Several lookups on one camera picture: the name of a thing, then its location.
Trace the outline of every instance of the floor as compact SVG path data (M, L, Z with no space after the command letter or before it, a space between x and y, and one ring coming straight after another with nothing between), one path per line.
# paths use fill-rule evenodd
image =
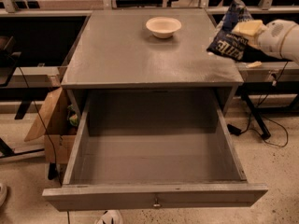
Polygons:
M287 103L288 99L289 97L269 97L266 102L282 104ZM24 145L22 139L36 114L28 113L16 123L13 112L9 114L8 111L0 115L0 135L12 147ZM245 103L234 98L225 117L227 123L245 130L248 117L249 111ZM269 146L254 131L240 136L232 135L248 181L265 183L269 188L252 207L121 210L124 223L299 223L299 118L297 114L271 114L267 117L287 129L287 146ZM283 129L271 121L266 120L265 123L272 134L268 141L284 145L286 134ZM255 120L250 127L259 130ZM48 180L48 165L44 157L19 161L0 160L0 174L0 182L6 182L9 186L7 199L0 207L1 224L68 223L67 214L58 212L41 196L43 189L59 187L57 180ZM70 212L70 223L94 223L102 213L102 210Z

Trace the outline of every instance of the white sneaker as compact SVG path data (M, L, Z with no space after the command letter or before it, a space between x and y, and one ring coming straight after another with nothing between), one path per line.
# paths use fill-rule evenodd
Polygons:
M96 220L94 224L123 224L121 212L118 210L108 210Z
M6 200L7 197L7 185L0 183L0 206Z

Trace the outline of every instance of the open drawer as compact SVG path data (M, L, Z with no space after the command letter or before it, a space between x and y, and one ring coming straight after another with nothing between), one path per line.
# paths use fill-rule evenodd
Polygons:
M58 210L250 206L249 184L212 89L89 92Z

